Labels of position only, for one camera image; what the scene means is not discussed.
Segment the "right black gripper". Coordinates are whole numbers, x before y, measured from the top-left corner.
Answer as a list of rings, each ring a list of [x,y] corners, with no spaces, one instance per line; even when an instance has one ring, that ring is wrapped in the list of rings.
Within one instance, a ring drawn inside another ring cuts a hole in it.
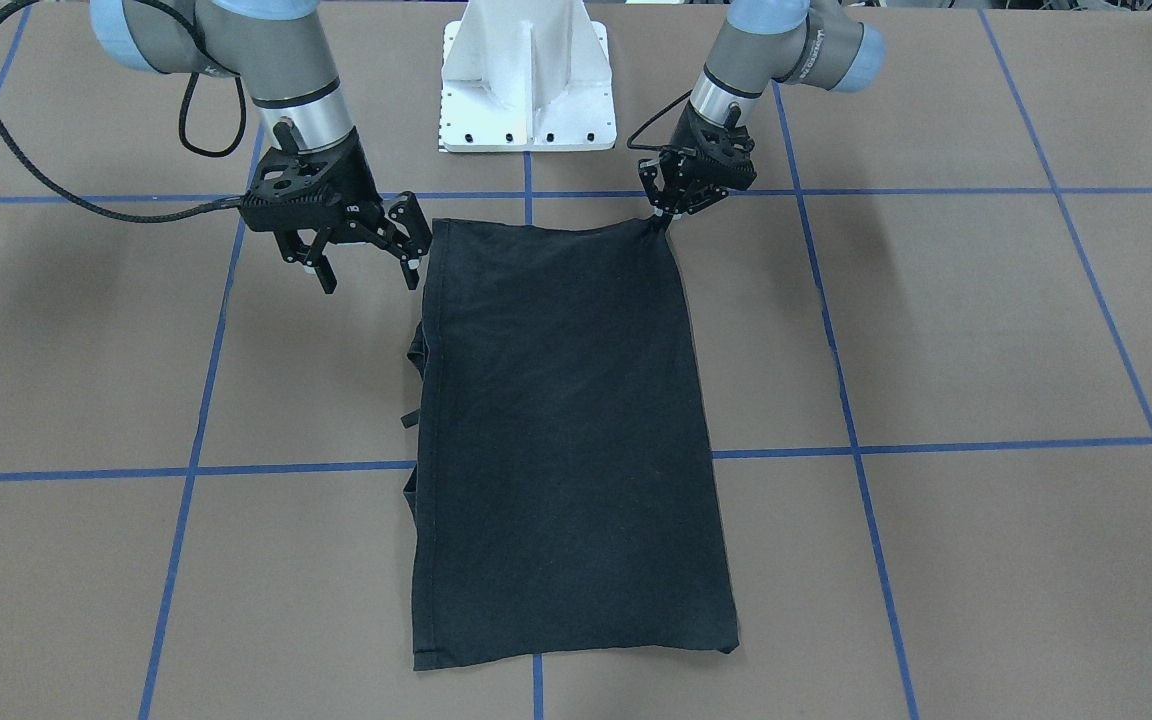
[[[310,152],[271,146],[256,169],[257,225],[346,225],[342,243],[370,243],[399,263],[408,290],[420,283],[420,263],[433,232],[415,192],[381,202],[356,129],[334,145]],[[303,242],[300,232],[274,232],[285,263],[314,274],[326,295],[338,290],[326,247],[334,229]]]

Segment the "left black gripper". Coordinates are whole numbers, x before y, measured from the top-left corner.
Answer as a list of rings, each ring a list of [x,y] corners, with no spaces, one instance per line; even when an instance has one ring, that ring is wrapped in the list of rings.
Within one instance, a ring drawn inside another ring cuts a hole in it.
[[[700,181],[749,181],[746,126],[708,122],[685,100],[670,143],[681,151],[664,149],[637,162],[637,179],[652,205],[646,219],[652,232],[666,232],[673,220],[707,205],[707,184]]]

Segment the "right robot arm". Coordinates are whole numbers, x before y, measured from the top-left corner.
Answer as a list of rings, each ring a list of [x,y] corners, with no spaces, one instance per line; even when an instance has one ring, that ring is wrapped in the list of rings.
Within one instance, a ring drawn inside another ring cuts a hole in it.
[[[411,192],[382,200],[314,1],[93,1],[93,32],[120,65],[242,81],[271,135],[238,214],[332,293],[326,247],[371,243],[419,285],[433,241]]]

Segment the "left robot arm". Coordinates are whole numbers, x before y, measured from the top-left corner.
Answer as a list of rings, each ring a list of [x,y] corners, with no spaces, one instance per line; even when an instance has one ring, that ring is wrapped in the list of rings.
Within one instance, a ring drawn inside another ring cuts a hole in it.
[[[855,94],[882,68],[884,36],[850,18],[840,1],[732,1],[694,88],[666,106],[681,109],[669,141],[628,149],[664,232],[755,183],[755,141],[748,123],[772,83]]]

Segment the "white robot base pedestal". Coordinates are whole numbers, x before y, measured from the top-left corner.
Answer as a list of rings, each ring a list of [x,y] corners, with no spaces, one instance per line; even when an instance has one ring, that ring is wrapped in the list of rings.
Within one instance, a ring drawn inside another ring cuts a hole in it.
[[[442,37],[444,152],[616,146],[608,31],[582,1],[470,1]]]

